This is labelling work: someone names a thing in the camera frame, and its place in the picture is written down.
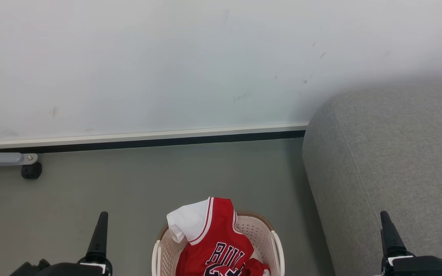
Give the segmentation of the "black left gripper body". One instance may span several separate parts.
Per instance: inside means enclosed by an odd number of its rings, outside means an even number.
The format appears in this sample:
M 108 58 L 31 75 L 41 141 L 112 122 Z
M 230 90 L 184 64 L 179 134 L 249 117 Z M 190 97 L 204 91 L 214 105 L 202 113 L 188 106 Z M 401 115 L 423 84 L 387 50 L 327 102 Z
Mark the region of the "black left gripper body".
M 112 276 L 105 264 L 97 263 L 58 263 L 51 265 L 40 260 L 38 265 L 25 262 L 10 276 Z

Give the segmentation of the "grey metal stand leg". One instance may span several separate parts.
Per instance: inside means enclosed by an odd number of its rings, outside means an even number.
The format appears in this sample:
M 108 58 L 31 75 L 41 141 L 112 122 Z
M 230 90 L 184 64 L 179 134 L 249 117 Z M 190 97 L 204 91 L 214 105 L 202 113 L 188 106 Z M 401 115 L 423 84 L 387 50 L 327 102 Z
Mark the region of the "grey metal stand leg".
M 38 155 L 34 153 L 0 153 L 0 166 L 24 166 L 35 164 Z

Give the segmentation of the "grey fabric sofa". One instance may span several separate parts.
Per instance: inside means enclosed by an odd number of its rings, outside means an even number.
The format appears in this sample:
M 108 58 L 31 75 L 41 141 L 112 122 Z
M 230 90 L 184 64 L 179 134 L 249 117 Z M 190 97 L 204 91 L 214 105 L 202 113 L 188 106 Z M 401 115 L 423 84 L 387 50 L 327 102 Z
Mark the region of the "grey fabric sofa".
M 442 82 L 331 97 L 302 158 L 336 276 L 380 273 L 381 211 L 408 251 L 442 258 Z

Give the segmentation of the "black caster wheel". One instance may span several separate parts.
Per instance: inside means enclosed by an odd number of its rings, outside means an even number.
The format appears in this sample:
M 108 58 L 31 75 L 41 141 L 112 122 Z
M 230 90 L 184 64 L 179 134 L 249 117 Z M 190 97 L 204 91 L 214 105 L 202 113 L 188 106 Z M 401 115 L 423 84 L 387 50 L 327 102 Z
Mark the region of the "black caster wheel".
M 38 179 L 42 174 L 43 166 L 39 162 L 35 162 L 34 164 L 23 165 L 21 167 L 21 176 L 24 179 Z

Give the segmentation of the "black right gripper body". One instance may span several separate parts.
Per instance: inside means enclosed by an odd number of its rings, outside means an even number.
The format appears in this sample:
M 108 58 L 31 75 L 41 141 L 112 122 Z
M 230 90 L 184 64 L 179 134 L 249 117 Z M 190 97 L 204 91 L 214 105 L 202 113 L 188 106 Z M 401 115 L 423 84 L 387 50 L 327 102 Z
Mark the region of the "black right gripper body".
M 435 256 L 397 256 L 382 262 L 376 276 L 442 276 L 442 258 Z

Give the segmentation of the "red basketball jersey white trim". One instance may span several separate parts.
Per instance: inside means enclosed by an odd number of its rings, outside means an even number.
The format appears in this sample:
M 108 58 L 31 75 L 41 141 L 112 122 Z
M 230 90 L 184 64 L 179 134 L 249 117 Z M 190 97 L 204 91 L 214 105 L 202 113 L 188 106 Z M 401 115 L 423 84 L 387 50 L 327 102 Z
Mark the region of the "red basketball jersey white trim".
M 167 225 L 174 241 L 187 241 L 175 276 L 240 276 L 245 262 L 251 258 L 260 261 L 237 222 L 231 200 L 218 197 L 170 212 Z

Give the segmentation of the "white and black baseboard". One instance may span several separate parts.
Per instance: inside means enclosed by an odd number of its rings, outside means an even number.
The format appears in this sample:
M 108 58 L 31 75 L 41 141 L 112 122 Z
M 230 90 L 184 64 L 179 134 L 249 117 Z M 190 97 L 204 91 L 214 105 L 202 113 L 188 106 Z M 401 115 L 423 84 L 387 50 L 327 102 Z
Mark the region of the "white and black baseboard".
M 247 127 L 209 128 L 119 135 L 74 136 L 0 141 L 0 152 L 60 153 L 103 149 L 144 148 L 251 140 L 301 138 L 308 122 Z

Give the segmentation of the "cream perforated laundry basket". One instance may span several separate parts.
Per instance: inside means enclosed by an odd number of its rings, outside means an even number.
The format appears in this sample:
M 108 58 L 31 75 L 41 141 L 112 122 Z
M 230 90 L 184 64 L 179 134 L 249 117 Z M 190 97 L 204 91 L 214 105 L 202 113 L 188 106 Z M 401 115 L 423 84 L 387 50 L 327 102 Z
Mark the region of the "cream perforated laundry basket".
M 270 267 L 270 276 L 284 276 L 284 250 L 272 224 L 261 215 L 240 212 L 236 227 L 250 239 L 261 261 Z M 186 239 L 175 242 L 168 227 L 165 227 L 153 246 L 152 276 L 175 276 L 178 259 L 186 243 Z

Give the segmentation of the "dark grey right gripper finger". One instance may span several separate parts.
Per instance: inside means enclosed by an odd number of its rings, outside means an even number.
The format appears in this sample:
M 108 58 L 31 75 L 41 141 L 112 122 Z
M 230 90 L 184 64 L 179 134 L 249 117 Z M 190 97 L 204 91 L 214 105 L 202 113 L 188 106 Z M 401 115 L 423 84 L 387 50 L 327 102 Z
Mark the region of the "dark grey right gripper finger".
M 382 239 L 383 259 L 409 256 L 409 252 L 405 247 L 398 230 L 391 220 L 387 211 L 380 212 L 382 229 L 380 230 Z

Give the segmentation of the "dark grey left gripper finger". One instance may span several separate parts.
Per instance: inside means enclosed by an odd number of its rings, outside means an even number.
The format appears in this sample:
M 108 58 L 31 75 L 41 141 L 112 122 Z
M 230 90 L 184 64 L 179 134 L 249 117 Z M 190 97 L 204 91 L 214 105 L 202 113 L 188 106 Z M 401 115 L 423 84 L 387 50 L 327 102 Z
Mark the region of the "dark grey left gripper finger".
M 109 265 L 107 258 L 108 218 L 106 211 L 100 213 L 91 241 L 86 252 L 86 263 Z

